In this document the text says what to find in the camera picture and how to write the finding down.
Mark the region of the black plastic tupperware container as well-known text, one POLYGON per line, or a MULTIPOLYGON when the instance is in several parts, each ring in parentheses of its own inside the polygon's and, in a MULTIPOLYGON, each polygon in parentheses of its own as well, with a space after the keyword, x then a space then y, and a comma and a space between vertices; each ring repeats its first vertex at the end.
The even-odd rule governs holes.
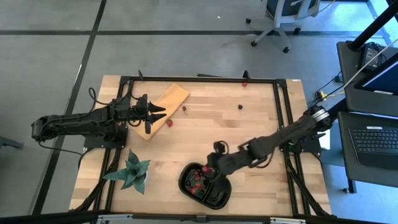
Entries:
POLYGON ((232 187, 226 177, 224 177, 224 186, 222 190, 214 188, 213 179, 206 178, 202 172, 202 165, 196 162, 186 165, 178 179, 178 187, 183 194, 213 210, 219 210, 228 203, 232 187), (201 184, 201 188, 197 189, 196 184, 201 184), (191 188, 196 189, 194 195, 190 193, 191 188))

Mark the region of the black side desk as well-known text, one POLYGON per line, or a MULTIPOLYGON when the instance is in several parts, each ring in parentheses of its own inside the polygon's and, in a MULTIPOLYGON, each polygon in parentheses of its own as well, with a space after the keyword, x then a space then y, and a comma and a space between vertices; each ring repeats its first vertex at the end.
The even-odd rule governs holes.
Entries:
MULTIPOLYGON (((358 71, 357 65, 361 52, 355 52, 348 48, 347 42, 336 44, 343 83, 348 82, 358 71)), ((354 87, 354 81, 365 77, 365 73, 359 73, 345 88, 345 100, 350 111, 372 113, 385 116, 398 117, 398 96, 383 93, 374 93, 354 87)))
POLYGON ((348 130, 354 126, 388 126, 398 128, 398 119, 339 112, 338 124, 348 180, 398 188, 398 170, 369 167, 361 165, 358 162, 348 130))

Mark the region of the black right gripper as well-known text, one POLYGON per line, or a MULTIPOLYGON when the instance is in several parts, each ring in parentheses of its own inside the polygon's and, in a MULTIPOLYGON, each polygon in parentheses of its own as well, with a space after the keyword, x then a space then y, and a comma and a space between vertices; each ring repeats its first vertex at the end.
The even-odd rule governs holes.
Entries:
MULTIPOLYGON (((202 167, 212 168, 221 175, 230 175, 237 170, 233 156, 216 152, 207 155, 207 163, 203 163, 202 167)), ((205 173, 205 177, 208 179, 213 179, 213 176, 213 172, 205 173)))

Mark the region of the yellow folded cloth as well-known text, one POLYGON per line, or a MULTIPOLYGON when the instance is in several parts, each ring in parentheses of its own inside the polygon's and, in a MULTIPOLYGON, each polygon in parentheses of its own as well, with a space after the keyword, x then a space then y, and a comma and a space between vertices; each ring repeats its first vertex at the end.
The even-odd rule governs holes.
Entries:
POLYGON ((145 124, 140 124, 138 127, 133 128, 135 132, 145 140, 149 140, 165 123, 166 121, 180 108, 183 102, 190 96, 188 90, 183 89, 176 83, 165 91, 165 93, 155 101, 155 105, 165 108, 165 117, 156 121, 150 126, 150 134, 145 132, 145 124))

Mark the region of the computer monitor blue screen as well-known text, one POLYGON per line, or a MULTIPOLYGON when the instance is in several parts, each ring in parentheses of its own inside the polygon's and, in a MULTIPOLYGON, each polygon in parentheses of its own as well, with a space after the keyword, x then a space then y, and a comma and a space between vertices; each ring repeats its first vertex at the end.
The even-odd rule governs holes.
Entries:
POLYGON ((398 96, 398 53, 360 79, 355 88, 376 93, 398 96))

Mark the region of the silver aluminium bracket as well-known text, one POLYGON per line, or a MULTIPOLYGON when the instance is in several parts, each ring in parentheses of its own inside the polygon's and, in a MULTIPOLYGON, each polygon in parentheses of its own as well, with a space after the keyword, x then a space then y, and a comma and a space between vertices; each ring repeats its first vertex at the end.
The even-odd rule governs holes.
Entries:
POLYGON ((133 219, 133 214, 107 214, 99 215, 96 224, 109 224, 110 221, 133 219))
POLYGON ((270 217, 269 224, 306 224, 306 221, 297 218, 270 217))

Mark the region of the green plant in white pot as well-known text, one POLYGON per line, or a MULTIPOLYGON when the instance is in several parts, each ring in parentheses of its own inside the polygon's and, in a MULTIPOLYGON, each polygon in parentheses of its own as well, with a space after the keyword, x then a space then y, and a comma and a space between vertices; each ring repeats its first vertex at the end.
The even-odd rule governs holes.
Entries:
POLYGON ((150 160, 140 161, 138 156, 129 150, 125 164, 126 167, 124 169, 110 172, 104 175, 103 179, 123 180, 124 183, 122 184, 121 190, 134 187, 137 192, 144 195, 150 160))

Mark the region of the grey furniture foot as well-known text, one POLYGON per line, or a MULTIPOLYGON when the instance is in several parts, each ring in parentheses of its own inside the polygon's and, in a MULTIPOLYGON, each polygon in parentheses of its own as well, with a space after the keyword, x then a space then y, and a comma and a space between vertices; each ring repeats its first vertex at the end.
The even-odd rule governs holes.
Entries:
POLYGON ((23 143, 0 136, 0 149, 2 147, 13 147, 14 149, 22 149, 23 146, 23 143))

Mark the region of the black power adapter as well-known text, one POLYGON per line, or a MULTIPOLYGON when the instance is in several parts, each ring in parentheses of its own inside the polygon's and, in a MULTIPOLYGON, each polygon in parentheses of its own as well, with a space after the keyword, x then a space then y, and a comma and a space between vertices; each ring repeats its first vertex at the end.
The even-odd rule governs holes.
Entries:
POLYGON ((361 49, 358 68, 364 67, 362 70, 363 73, 371 73, 377 69, 378 66, 387 60, 387 57, 384 54, 378 55, 375 59, 373 57, 383 49, 383 46, 375 42, 365 44, 361 49))

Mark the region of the white office chair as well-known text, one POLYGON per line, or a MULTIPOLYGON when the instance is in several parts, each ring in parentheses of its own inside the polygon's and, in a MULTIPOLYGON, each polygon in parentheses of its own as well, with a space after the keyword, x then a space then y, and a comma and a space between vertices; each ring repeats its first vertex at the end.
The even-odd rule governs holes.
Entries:
POLYGON ((320 0, 261 0, 261 2, 264 4, 264 16, 245 19, 246 24, 250 24, 255 19, 260 19, 266 24, 266 28, 251 42, 251 46, 256 47, 266 35, 278 33, 282 37, 282 51, 285 54, 290 51, 291 44, 284 26, 293 27, 293 35, 298 35, 301 32, 301 26, 295 27, 294 22, 316 17, 320 10, 320 0))

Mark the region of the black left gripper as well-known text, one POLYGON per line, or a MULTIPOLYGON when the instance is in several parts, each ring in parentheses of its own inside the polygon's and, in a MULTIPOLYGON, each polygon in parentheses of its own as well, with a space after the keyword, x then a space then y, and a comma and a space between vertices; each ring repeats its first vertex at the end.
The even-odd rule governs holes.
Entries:
POLYGON ((148 102, 147 94, 140 96, 136 104, 131 106, 130 99, 126 96, 116 98, 113 105, 113 118, 116 121, 138 121, 138 125, 141 122, 153 124, 161 118, 165 117, 166 113, 161 114, 149 114, 165 111, 166 109, 161 106, 154 105, 151 101, 148 102))

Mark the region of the black laptop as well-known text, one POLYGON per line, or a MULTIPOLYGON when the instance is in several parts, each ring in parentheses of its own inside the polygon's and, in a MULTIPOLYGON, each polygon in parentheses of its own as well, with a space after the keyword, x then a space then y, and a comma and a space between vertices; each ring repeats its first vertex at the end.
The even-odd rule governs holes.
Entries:
POLYGON ((398 128, 354 126, 348 130, 361 165, 398 170, 398 128))

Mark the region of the black diagonal post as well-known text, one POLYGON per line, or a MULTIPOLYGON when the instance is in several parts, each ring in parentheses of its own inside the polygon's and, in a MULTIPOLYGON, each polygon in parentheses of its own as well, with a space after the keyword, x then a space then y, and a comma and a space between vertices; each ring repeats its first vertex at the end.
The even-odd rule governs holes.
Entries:
POLYGON ((348 43, 352 51, 360 49, 377 31, 398 14, 398 0, 394 0, 354 41, 348 43))

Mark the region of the white paper sheet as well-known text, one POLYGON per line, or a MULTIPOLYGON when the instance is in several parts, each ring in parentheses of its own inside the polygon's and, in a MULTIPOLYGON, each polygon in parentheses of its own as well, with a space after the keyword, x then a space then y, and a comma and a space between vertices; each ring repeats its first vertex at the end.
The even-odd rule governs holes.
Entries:
POLYGON ((330 150, 331 148, 330 130, 318 132, 318 135, 320 135, 319 138, 320 147, 324 150, 330 150))

